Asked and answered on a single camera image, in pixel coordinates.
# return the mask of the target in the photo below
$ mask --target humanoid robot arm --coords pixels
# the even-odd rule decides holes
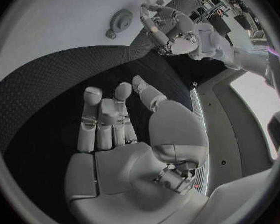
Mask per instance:
[[[164,18],[174,19],[180,36],[169,39],[158,28],[165,20],[161,20],[159,16],[150,18],[148,11],[157,12]],[[140,19],[148,31],[147,35],[157,45],[162,55],[188,54],[195,60],[206,57],[220,60],[228,68],[256,73],[264,77],[267,83],[272,84],[272,75],[266,58],[232,47],[209,23],[195,24],[180,11],[148,4],[141,6]]]

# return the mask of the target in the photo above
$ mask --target black mesh fabric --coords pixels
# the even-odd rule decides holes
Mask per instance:
[[[173,0],[169,7],[186,14],[201,0]],[[168,21],[165,33],[174,27]],[[153,48],[142,30],[129,47],[81,47],[49,54],[18,68],[0,82],[0,148],[4,153],[19,129],[40,108],[79,82],[119,64],[145,56]]]

